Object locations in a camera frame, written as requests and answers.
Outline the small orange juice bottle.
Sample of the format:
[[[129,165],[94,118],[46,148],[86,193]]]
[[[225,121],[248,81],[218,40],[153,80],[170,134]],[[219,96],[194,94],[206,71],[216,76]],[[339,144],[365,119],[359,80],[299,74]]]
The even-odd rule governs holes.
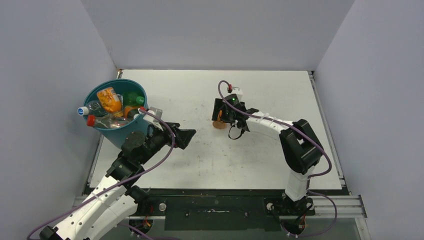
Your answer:
[[[218,130],[224,130],[227,128],[227,123],[221,120],[222,110],[218,112],[216,120],[212,122],[212,126]]]

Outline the large orange label bottle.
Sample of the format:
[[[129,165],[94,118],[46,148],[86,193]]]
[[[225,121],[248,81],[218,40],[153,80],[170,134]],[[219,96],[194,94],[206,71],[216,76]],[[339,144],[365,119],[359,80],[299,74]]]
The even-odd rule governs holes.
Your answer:
[[[123,116],[128,120],[133,120],[139,114],[140,106],[127,105],[123,109]]]

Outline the green plastic bottle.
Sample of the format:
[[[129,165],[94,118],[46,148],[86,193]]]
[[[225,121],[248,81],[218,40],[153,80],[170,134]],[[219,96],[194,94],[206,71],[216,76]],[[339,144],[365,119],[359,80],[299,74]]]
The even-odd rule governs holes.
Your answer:
[[[146,98],[142,92],[130,91],[122,94],[124,106],[144,106]]]

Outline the red cap small bottle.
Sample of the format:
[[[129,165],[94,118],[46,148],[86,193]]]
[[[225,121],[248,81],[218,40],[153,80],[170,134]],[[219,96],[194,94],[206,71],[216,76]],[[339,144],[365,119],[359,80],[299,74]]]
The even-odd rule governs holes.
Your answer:
[[[119,129],[131,122],[130,119],[108,114],[105,116],[88,115],[86,125],[99,129]]]

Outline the orange bottle with barcode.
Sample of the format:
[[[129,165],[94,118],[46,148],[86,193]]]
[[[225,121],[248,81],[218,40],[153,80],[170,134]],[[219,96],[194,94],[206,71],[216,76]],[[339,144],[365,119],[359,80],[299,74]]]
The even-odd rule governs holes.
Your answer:
[[[110,114],[122,117],[123,104],[113,87],[104,88],[96,93],[101,106]]]

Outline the clear bottle blue cap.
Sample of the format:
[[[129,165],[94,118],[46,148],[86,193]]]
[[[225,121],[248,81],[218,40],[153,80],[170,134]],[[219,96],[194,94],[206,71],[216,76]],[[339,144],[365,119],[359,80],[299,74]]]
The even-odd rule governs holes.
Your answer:
[[[95,117],[104,117],[108,114],[99,100],[89,101],[86,105],[79,107],[77,113],[80,116],[94,115]]]

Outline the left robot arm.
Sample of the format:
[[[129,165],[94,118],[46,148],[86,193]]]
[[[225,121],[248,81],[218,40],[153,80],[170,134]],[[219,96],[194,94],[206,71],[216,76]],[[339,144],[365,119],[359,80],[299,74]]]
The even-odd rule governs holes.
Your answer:
[[[132,214],[149,210],[148,193],[135,183],[147,173],[144,164],[164,146],[184,150],[196,134],[164,122],[149,135],[133,131],[126,136],[121,152],[91,194],[55,226],[45,226],[42,240],[99,240]]]

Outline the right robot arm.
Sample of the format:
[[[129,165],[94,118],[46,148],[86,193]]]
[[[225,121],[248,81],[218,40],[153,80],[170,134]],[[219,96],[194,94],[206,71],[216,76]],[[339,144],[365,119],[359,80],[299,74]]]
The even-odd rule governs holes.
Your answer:
[[[241,129],[241,133],[264,134],[280,142],[284,159],[290,168],[284,193],[283,209],[296,214],[303,207],[302,198],[307,195],[310,176],[323,156],[322,147],[314,130],[305,119],[284,121],[269,116],[256,108],[246,109],[236,94],[224,99],[216,98],[212,120],[231,124]]]

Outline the teal plastic bin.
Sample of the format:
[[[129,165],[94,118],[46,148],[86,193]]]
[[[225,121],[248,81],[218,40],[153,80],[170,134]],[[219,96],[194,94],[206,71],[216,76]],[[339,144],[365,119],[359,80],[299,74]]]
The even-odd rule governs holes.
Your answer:
[[[148,109],[148,95],[145,91],[145,89],[137,83],[136,81],[125,79],[125,78],[118,78],[114,80],[109,80],[104,83],[101,83],[100,85],[94,87],[86,96],[83,105],[87,104],[90,101],[98,100],[97,92],[100,90],[103,90],[105,88],[112,87],[114,88],[115,92],[117,94],[124,94],[129,92],[136,92],[139,94],[142,94],[145,98],[144,108]],[[127,135],[129,135],[131,132],[134,131],[140,131],[144,134],[147,133],[148,123],[143,120],[143,118],[137,117],[135,120],[132,120],[130,123],[116,129],[105,129],[105,128],[98,128],[94,127],[95,130],[100,132],[106,139],[108,139],[115,147],[121,148],[121,145],[124,143]]]

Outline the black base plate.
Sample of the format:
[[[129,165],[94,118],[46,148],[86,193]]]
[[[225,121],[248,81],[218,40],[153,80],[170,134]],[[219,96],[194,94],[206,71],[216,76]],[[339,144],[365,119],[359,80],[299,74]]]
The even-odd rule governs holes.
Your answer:
[[[294,202],[282,189],[154,188],[134,194],[141,202],[123,222],[144,233],[160,220],[166,231],[301,231],[308,219],[328,218],[334,224],[341,218],[338,194],[320,190]]]

